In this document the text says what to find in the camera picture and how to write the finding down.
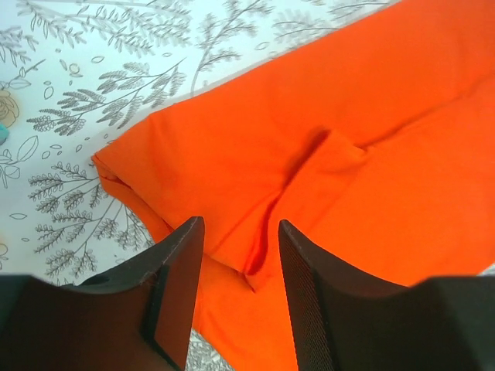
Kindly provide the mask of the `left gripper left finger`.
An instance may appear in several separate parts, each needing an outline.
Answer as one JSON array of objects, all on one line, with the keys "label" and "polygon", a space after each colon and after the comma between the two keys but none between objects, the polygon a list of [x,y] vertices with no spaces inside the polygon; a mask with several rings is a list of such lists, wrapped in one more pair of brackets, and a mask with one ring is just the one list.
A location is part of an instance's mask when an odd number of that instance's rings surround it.
[{"label": "left gripper left finger", "polygon": [[203,240],[193,217],[78,285],[2,275],[1,368],[185,369]]}]

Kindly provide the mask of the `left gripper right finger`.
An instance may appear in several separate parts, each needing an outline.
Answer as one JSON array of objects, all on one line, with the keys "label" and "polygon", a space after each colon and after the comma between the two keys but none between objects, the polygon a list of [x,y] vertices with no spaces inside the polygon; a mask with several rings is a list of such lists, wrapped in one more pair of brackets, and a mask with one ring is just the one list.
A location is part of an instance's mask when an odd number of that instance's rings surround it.
[{"label": "left gripper right finger", "polygon": [[300,370],[492,370],[494,279],[385,281],[283,220],[278,241]]}]

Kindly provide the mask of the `orange t shirt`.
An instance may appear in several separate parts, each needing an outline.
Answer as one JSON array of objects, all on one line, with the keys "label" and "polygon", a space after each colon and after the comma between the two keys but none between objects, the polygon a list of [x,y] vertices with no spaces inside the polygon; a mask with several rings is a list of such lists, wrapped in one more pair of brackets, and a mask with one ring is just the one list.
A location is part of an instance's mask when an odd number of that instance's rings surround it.
[{"label": "orange t shirt", "polygon": [[294,370],[288,220],[403,285],[494,262],[494,3],[402,1],[190,100],[93,157],[161,240],[206,224],[193,327],[236,370]]}]

